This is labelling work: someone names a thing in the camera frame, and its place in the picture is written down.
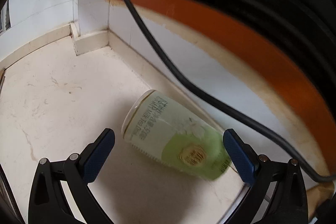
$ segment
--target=baseboard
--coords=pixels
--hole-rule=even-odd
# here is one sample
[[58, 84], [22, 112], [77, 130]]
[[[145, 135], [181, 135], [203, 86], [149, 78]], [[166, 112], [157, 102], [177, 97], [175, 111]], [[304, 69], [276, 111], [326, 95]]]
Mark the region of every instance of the baseboard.
[[70, 35], [70, 24], [63, 25], [24, 44], [0, 62], [0, 68], [7, 69], [15, 62], [37, 49]]
[[139, 53], [109, 31], [109, 46], [120, 55], [124, 62], [152, 89], [158, 90], [196, 114], [213, 128], [223, 132], [221, 126], [201, 107], [191, 100], [172, 81], [151, 65]]
[[107, 30], [78, 36], [78, 31], [74, 23], [70, 24], [70, 28], [76, 55], [91, 52], [99, 48], [106, 47], [109, 44], [109, 35]]

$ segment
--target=black cable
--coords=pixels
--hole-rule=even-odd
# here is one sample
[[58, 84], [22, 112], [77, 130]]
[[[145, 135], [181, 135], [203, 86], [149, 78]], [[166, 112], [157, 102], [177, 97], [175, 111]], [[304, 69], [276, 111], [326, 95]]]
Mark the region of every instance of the black cable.
[[270, 139], [272, 142], [276, 143], [282, 149], [284, 149], [291, 157], [297, 159], [300, 163], [300, 167], [307, 173], [309, 177], [312, 178], [315, 182], [329, 182], [336, 180], [336, 175], [332, 176], [321, 176], [319, 175], [313, 167], [309, 165], [309, 163], [300, 155], [300, 153], [283, 137], [275, 133], [273, 130], [269, 129], [268, 127], [262, 125], [261, 123], [255, 121], [254, 119], [248, 117], [247, 115], [239, 112], [238, 110], [230, 107], [229, 105], [221, 102], [220, 100], [212, 97], [205, 91], [201, 90], [199, 87], [191, 83], [180, 71], [179, 69], [173, 64], [173, 62], [168, 58], [167, 54], [164, 50], [160, 47], [157, 43], [151, 32], [146, 27], [145, 23], [143, 22], [142, 18], [138, 14], [137, 10], [135, 9], [134, 5], [130, 0], [123, 0], [130, 11], [132, 17], [134, 18], [135, 22], [139, 26], [140, 30], [142, 31], [143, 35], [148, 40], [149, 44], [151, 44], [154, 51], [157, 53], [159, 58], [162, 62], [166, 65], [166, 67], [170, 70], [170, 72], [175, 76], [175, 78], [191, 93], [202, 99], [203, 101], [207, 102], [208, 104], [212, 105], [213, 107], [217, 108], [218, 110], [222, 111], [223, 113], [231, 116], [232, 118], [236, 119], [237, 121], [243, 123], [244, 125], [254, 129], [261, 135], [265, 136], [266, 138]]
[[4, 170], [2, 169], [2, 166], [0, 164], [0, 180], [2, 180], [3, 182], [3, 185], [5, 186], [5, 189], [7, 191], [7, 194], [8, 194], [8, 197], [9, 197], [9, 200], [13, 206], [13, 209], [14, 209], [14, 214], [16, 215], [16, 217], [18, 218], [18, 220], [22, 223], [22, 224], [25, 224], [25, 221], [23, 220], [23, 217], [21, 215], [21, 212], [19, 210], [19, 207], [17, 206], [17, 203], [16, 203], [16, 200], [14, 198], [14, 195], [13, 195], [13, 192], [12, 192], [12, 189], [11, 189], [11, 186], [9, 185], [9, 182], [7, 180], [7, 177], [5, 175], [5, 172]]

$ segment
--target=gold logo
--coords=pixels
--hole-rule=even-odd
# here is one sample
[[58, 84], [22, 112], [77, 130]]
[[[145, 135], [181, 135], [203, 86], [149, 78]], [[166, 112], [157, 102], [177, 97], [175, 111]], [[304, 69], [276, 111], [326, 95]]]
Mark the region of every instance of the gold logo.
[[201, 166], [207, 157], [204, 149], [195, 144], [191, 144], [182, 149], [179, 154], [179, 159], [189, 166]]

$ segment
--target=window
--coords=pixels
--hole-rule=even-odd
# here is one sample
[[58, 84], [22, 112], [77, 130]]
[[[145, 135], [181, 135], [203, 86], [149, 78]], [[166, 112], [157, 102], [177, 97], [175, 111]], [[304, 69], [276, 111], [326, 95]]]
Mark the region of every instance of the window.
[[2, 10], [0, 11], [0, 35], [8, 30], [11, 27], [11, 21], [9, 19], [9, 2], [6, 1], [5, 5], [3, 6]]

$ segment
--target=stain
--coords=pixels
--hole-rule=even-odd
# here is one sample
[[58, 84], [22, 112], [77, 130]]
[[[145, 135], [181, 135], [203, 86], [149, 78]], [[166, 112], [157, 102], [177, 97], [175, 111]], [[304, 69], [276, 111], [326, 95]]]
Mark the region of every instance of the stain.
[[131, 38], [132, 38], [132, 26], [131, 30], [129, 31], [129, 45], [131, 45]]
[[175, 13], [175, 4], [171, 4], [167, 8], [166, 15], [174, 18], [174, 13]]
[[58, 85], [58, 82], [57, 82], [57, 80], [56, 80], [54, 77], [51, 77], [51, 81], [52, 81], [55, 85]]
[[40, 108], [40, 105], [38, 105], [38, 107], [37, 108], [34, 108], [31, 112], [33, 113], [33, 114], [31, 114], [32, 116], [35, 116], [38, 112], [39, 112], [39, 108]]
[[43, 111], [43, 112], [38, 116], [38, 118], [40, 118], [42, 115], [45, 115], [45, 114], [46, 114], [46, 112]]
[[231, 166], [231, 165], [229, 165], [229, 167], [235, 172], [235, 173], [237, 173], [238, 175], [239, 175], [239, 173]]
[[222, 199], [217, 195], [215, 186], [211, 182], [208, 182], [208, 184], [211, 186], [211, 188], [213, 190], [213, 193], [215, 194], [215, 196], [218, 199], [219, 203], [222, 204]]
[[34, 150], [33, 150], [33, 146], [32, 146], [32, 143], [30, 142], [30, 140], [28, 139], [28, 134], [26, 133], [26, 131], [24, 131], [23, 129], [21, 129], [22, 132], [24, 133], [25, 137], [26, 137], [26, 140], [27, 140], [27, 144], [29, 144], [29, 147], [30, 147], [30, 157], [33, 161], [38, 161], [37, 158], [35, 157], [34, 155]]

